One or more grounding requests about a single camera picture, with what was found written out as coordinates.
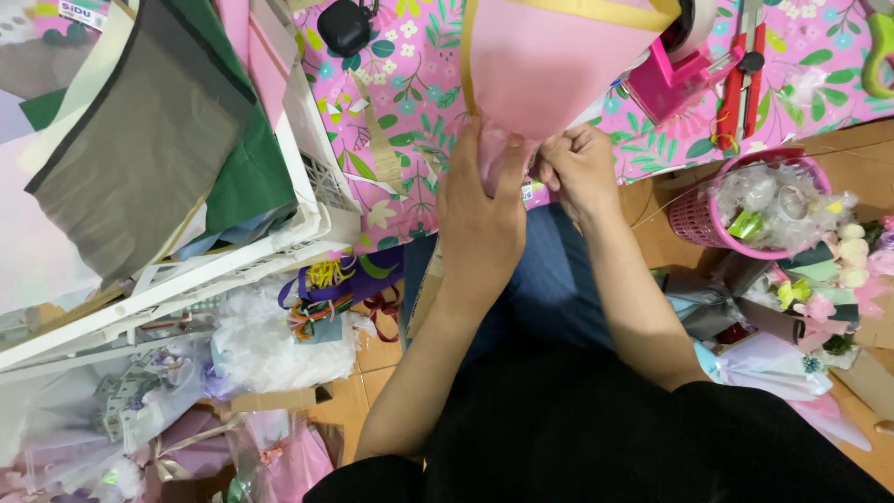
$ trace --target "hand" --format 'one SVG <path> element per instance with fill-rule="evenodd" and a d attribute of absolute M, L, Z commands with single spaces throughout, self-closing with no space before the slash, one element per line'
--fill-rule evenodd
<path fill-rule="evenodd" d="M 525 250 L 527 214 L 521 183 L 527 160 L 524 141 L 513 135 L 504 153 L 493 199 L 478 174 L 478 134 L 473 117 L 453 148 L 450 171 L 437 192 L 444 281 L 441 292 L 482 317 L 491 308 Z"/>
<path fill-rule="evenodd" d="M 611 139 L 604 132 L 582 124 L 544 141 L 538 155 L 540 181 L 559 193 L 572 220 L 620 208 Z"/>

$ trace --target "pink tape dispenser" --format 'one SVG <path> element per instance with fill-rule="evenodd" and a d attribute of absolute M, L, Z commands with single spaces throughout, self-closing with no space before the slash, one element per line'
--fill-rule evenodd
<path fill-rule="evenodd" d="M 682 0 L 682 14 L 649 46 L 652 54 L 622 82 L 656 125 L 697 105 L 742 59 L 733 47 L 712 57 L 705 44 L 717 15 L 715 0 Z"/>

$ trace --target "dark red ribbon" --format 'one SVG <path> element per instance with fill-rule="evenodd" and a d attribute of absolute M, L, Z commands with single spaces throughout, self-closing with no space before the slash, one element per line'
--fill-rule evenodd
<path fill-rule="evenodd" d="M 401 291 L 398 290 L 396 286 L 392 286 L 392 291 L 394 291 L 395 299 L 392 302 L 386 301 L 382 292 L 378 292 L 363 301 L 363 305 L 369 309 L 369 318 L 375 324 L 375 334 L 379 336 L 379 340 L 382 342 L 397 342 L 401 338 L 401 334 L 397 334 L 392 338 L 386 337 L 385 334 L 382 333 L 382 330 L 379 329 L 378 324 L 375 323 L 379 312 L 391 316 L 392 320 L 397 323 L 397 310 L 401 307 Z"/>

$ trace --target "red box cutter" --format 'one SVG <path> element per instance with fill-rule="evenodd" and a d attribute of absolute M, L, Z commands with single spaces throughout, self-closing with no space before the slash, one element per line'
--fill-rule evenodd
<path fill-rule="evenodd" d="M 742 140 L 755 133 L 766 41 L 766 25 L 758 24 L 762 9 L 763 0 L 742 0 L 734 47 L 740 47 L 745 55 L 727 77 L 723 106 L 717 113 L 717 145 L 722 150 L 736 145 L 740 153 Z"/>

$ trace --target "green scissors handle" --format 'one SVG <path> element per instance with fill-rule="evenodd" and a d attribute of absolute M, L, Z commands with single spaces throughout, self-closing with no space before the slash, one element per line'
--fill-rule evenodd
<path fill-rule="evenodd" d="M 873 49 L 863 66 L 863 89 L 873 98 L 894 98 L 894 90 L 880 80 L 881 66 L 894 66 L 894 19 L 883 13 L 866 16 L 873 36 Z"/>

